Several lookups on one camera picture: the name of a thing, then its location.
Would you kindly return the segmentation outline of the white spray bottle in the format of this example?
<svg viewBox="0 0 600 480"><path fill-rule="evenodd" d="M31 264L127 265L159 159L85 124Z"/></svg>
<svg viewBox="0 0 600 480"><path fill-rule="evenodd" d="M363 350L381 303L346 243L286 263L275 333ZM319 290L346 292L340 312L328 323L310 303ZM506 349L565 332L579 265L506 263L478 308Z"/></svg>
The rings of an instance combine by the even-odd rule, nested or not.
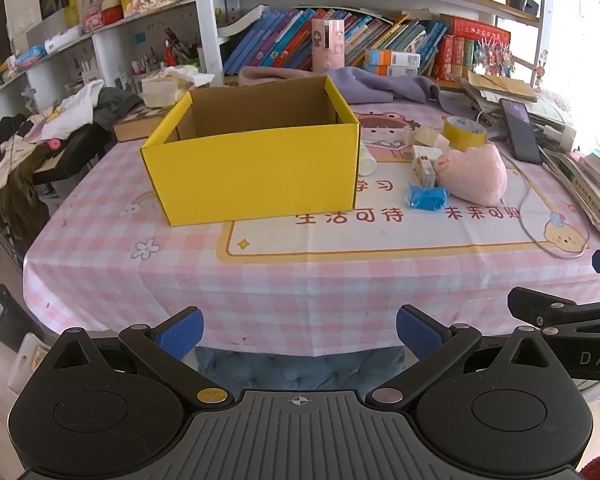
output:
<svg viewBox="0 0 600 480"><path fill-rule="evenodd" d="M367 148L366 144L361 141L360 149L358 150L358 175L360 177L371 176L377 169L377 165L376 158Z"/></svg>

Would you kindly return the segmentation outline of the white power adapter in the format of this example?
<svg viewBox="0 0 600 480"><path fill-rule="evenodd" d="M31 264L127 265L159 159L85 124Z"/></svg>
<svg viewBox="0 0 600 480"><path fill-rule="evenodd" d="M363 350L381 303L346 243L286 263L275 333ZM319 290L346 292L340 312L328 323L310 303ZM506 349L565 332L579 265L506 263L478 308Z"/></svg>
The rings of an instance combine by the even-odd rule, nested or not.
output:
<svg viewBox="0 0 600 480"><path fill-rule="evenodd" d="M412 149L415 158L426 158L430 162L435 162L443 154L441 148L432 148L425 145L413 145Z"/></svg>

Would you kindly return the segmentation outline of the white tissue pack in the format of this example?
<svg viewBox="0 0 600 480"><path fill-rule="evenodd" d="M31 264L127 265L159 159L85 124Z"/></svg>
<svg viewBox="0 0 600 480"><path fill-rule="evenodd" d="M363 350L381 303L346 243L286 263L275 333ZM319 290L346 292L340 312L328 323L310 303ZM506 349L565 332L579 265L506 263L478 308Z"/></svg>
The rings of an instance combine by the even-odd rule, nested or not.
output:
<svg viewBox="0 0 600 480"><path fill-rule="evenodd" d="M213 74L201 73L193 65L169 66L140 81L140 96L148 107L170 107L187 91L208 86L213 79Z"/></svg>

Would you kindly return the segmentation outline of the red dictionary books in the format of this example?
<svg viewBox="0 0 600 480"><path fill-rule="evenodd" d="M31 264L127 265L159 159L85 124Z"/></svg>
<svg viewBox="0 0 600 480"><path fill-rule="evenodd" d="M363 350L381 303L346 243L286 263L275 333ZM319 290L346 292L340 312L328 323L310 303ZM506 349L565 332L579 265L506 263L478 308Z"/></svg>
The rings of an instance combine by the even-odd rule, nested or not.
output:
<svg viewBox="0 0 600 480"><path fill-rule="evenodd" d="M478 65L498 64L510 44L510 32L483 22L441 14L445 31L437 46L432 78L458 81Z"/></svg>

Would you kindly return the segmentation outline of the pink plush pig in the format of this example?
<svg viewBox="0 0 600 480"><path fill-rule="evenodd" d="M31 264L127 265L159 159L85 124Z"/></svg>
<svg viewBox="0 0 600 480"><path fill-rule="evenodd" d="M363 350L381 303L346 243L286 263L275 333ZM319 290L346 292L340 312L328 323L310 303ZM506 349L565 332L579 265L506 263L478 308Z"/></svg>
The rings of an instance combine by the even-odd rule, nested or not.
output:
<svg viewBox="0 0 600 480"><path fill-rule="evenodd" d="M506 167L491 142L466 151L445 151L434 162L434 171L438 185L476 205L495 206L507 190Z"/></svg>

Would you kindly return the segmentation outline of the small red white box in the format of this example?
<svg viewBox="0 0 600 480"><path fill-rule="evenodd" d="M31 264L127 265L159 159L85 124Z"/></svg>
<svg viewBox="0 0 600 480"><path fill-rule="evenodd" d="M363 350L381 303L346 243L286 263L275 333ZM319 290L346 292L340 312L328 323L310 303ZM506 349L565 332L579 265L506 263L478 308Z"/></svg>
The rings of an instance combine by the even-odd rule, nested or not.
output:
<svg viewBox="0 0 600 480"><path fill-rule="evenodd" d="M434 164L431 160L425 156L415 156L413 159L413 170L416 174L417 180L419 182L419 186L421 188L426 188L426 190L431 190L436 186L437 183L437 174L436 170L434 170Z"/></svg>

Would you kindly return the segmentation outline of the pink cylindrical dispenser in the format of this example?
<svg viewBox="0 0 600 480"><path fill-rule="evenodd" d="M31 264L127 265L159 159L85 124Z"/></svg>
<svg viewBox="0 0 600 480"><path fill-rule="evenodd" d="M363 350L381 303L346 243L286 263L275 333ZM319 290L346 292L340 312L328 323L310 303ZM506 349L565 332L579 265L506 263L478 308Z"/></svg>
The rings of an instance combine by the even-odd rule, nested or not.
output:
<svg viewBox="0 0 600 480"><path fill-rule="evenodd" d="M343 20L312 20L312 70L325 73L346 65Z"/></svg>

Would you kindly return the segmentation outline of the orange blue white box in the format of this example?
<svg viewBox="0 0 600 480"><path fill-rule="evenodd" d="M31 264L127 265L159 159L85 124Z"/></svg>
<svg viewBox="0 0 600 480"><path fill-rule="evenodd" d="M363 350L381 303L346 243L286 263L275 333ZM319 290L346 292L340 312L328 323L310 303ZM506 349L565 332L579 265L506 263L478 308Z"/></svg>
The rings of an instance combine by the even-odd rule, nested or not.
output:
<svg viewBox="0 0 600 480"><path fill-rule="evenodd" d="M395 65L419 68L420 55L404 51L367 49L365 51L365 63L377 66Z"/></svg>

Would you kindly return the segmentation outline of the yellow tape roll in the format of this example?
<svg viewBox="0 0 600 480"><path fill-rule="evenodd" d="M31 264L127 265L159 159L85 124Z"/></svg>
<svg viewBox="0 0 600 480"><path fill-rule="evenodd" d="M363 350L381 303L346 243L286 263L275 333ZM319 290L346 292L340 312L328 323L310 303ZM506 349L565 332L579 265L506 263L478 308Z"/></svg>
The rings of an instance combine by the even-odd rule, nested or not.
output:
<svg viewBox="0 0 600 480"><path fill-rule="evenodd" d="M462 152L468 148L480 148L486 143L486 128L460 116L445 118L442 134L449 140L451 148Z"/></svg>

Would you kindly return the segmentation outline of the white sponge block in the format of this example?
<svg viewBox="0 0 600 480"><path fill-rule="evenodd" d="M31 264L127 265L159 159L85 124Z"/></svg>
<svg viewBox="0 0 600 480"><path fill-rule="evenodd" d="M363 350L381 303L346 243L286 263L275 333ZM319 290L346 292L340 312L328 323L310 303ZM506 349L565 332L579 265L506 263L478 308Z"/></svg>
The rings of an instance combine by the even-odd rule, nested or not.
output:
<svg viewBox="0 0 600 480"><path fill-rule="evenodd" d="M425 126L416 129L405 128L404 143L406 146L420 145L442 151L450 147L450 141L441 132Z"/></svg>

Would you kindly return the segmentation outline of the purple pink cloth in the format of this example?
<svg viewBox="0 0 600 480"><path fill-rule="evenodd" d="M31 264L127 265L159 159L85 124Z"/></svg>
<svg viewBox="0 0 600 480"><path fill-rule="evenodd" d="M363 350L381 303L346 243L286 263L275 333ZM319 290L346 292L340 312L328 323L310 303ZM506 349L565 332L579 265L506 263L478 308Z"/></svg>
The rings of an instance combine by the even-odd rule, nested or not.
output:
<svg viewBox="0 0 600 480"><path fill-rule="evenodd" d="M443 91L427 77L380 76L357 67L329 70L325 76L329 76L350 105L386 104L400 99L419 104L437 103L445 114L451 116L476 116L466 96ZM265 82L309 77L318 77L318 74L292 68L246 66L238 73L238 84L254 86Z"/></svg>

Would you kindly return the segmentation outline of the white bookshelf frame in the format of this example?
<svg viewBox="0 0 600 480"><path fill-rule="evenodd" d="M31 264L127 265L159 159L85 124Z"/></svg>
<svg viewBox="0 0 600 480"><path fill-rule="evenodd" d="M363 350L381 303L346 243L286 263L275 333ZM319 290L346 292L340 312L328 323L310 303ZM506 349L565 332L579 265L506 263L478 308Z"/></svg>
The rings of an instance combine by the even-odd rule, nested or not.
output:
<svg viewBox="0 0 600 480"><path fill-rule="evenodd" d="M182 0L167 6L166 12L178 18L178 27L200 36L200 62L212 73L214 84L223 82L223 61L220 47L228 39L227 24L238 20L245 12L264 4L269 9L293 6L330 6L352 8L378 14L401 14L413 9L429 9L434 13L466 16L483 23L509 20L530 26L536 32L543 30L542 13L529 14L494 0ZM160 10L132 15L114 24L104 26L65 44L57 51L34 63L0 86L0 120L20 111L26 99L24 89L33 91L33 103L39 110L50 107L65 93L72 81L67 58L75 48L83 48L94 56L99 75L112 86L117 81L131 78L132 58L137 55L134 36L140 26L157 21Z"/></svg>

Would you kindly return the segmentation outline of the yellow cardboard box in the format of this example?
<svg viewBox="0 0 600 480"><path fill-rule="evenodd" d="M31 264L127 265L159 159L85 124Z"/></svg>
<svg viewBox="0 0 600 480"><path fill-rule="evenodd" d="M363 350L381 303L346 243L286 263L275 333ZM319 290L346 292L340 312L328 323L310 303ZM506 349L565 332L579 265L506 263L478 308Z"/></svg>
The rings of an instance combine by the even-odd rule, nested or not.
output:
<svg viewBox="0 0 600 480"><path fill-rule="evenodd" d="M170 226L349 211L361 127L328 77L189 91L140 154Z"/></svg>

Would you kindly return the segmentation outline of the wooden chess box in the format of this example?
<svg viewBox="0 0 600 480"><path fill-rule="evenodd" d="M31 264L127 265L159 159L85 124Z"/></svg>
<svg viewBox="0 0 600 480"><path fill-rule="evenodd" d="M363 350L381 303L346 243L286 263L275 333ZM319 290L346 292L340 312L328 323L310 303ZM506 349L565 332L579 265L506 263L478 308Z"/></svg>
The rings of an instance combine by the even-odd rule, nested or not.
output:
<svg viewBox="0 0 600 480"><path fill-rule="evenodd" d="M114 125L114 135L117 141L130 142L147 139L170 110L170 107L152 108L146 105L134 108Z"/></svg>

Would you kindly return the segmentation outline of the black smartphone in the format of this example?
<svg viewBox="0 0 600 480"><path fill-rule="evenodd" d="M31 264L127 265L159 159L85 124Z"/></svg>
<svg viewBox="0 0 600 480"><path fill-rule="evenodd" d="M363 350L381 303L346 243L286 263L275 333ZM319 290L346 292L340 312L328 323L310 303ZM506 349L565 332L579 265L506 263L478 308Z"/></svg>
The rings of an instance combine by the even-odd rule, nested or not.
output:
<svg viewBox="0 0 600 480"><path fill-rule="evenodd" d="M542 162L541 154L526 107L509 99L500 99L500 105L515 158L521 162L539 165Z"/></svg>

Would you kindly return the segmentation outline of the stack of papers and books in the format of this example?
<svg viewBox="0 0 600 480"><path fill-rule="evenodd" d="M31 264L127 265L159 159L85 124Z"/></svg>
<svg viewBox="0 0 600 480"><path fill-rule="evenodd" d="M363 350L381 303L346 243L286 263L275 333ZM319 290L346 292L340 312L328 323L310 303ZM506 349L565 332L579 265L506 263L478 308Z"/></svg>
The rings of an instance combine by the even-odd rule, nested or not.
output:
<svg viewBox="0 0 600 480"><path fill-rule="evenodd" d="M486 117L521 111L533 129L542 161L600 233L600 148L581 151L562 103L517 79L468 73L458 82Z"/></svg>

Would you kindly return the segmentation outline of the blue plastic bag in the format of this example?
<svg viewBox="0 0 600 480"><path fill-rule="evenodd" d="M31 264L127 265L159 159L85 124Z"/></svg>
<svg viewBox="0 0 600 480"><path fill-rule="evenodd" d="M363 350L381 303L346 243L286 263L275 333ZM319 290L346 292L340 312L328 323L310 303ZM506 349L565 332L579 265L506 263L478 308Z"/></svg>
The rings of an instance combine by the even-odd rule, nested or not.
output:
<svg viewBox="0 0 600 480"><path fill-rule="evenodd" d="M421 188L411 184L405 195L408 206L424 211L439 211L446 206L448 192L445 188Z"/></svg>

